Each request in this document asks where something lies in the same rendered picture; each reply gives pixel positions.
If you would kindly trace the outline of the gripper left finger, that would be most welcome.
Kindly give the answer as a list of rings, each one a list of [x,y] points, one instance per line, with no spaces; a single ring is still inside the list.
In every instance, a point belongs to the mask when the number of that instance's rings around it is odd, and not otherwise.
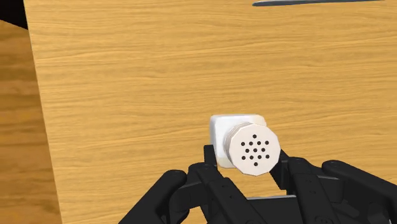
[[[206,224],[267,224],[231,179],[220,174],[211,145],[204,146],[204,161],[188,172],[163,173],[118,224],[182,224],[195,207]]]

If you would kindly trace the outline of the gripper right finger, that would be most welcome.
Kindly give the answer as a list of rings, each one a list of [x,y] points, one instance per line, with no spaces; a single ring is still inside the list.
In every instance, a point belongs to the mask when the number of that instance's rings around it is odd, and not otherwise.
[[[340,160],[316,167],[282,151],[270,172],[303,224],[397,224],[397,185]]]

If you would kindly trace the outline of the white salt shaker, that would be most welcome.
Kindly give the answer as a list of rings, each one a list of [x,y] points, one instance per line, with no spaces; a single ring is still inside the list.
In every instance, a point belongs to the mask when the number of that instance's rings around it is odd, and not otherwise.
[[[250,176],[270,172],[278,163],[281,146],[261,115],[212,115],[210,142],[217,164]]]

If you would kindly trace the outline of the dark grey flat utensil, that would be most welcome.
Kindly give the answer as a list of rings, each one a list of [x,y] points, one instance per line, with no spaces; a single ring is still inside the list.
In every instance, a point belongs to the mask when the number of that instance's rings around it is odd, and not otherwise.
[[[351,2],[367,2],[367,1],[384,1],[384,0],[262,0],[256,1],[252,6],[287,6],[298,4],[320,4],[320,3],[351,3]]]

